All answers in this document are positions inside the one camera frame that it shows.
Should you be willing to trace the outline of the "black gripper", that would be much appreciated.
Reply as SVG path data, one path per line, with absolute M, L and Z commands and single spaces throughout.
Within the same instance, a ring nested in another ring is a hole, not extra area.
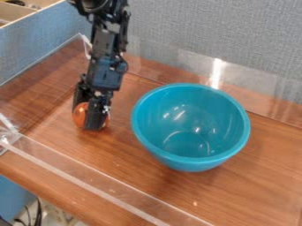
M 91 76 L 81 74 L 75 86 L 73 105 L 87 102 L 84 128 L 101 130 L 107 127 L 111 110 L 111 99 L 117 90 L 117 74 L 100 73 Z

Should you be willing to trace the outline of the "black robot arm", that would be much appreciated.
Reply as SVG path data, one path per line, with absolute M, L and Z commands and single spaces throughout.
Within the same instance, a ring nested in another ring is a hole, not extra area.
M 92 24 L 89 64 L 75 86 L 72 117 L 77 127 L 101 130 L 109 119 L 111 99 L 127 72 L 127 0 L 67 0 Z

